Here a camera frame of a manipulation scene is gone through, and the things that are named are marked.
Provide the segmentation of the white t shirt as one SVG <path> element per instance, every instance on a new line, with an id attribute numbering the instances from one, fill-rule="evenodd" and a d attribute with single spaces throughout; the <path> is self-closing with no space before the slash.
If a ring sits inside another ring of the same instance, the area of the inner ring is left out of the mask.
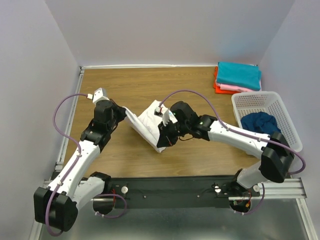
<path id="1" fill-rule="evenodd" d="M 162 116 L 155 115 L 155 109 L 161 102 L 154 100 L 139 116 L 135 115 L 127 107 L 125 108 L 125 120 L 130 126 L 146 140 L 158 153 L 161 153 L 166 147 L 157 147 L 160 137 L 158 125 L 162 123 Z"/>

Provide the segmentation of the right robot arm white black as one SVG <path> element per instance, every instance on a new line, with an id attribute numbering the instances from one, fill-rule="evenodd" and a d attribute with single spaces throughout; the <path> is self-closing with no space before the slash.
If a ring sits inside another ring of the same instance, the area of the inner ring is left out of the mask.
<path id="1" fill-rule="evenodd" d="M 180 138 L 191 135 L 195 139 L 228 144 L 259 159 L 249 168 L 238 170 L 229 183 L 229 191 L 236 196 L 261 182 L 283 183 L 294 160 L 287 140 L 279 132 L 255 133 L 226 125 L 211 115 L 198 116 L 183 101 L 176 102 L 170 109 L 157 106 L 154 114 L 162 118 L 158 125 L 158 148 L 172 147 Z"/>

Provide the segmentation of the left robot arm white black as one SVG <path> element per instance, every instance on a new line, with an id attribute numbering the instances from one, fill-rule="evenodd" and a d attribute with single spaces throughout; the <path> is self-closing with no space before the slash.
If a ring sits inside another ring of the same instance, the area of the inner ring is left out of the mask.
<path id="1" fill-rule="evenodd" d="M 95 104 L 93 119 L 83 131 L 77 148 L 60 174 L 47 186 L 38 187 L 33 195 L 35 220 L 46 226 L 52 236 L 67 232 L 79 211 L 95 196 L 107 197 L 111 177 L 96 172 L 80 184 L 89 165 L 111 139 L 118 123 L 126 117 L 126 109 L 111 100 Z"/>

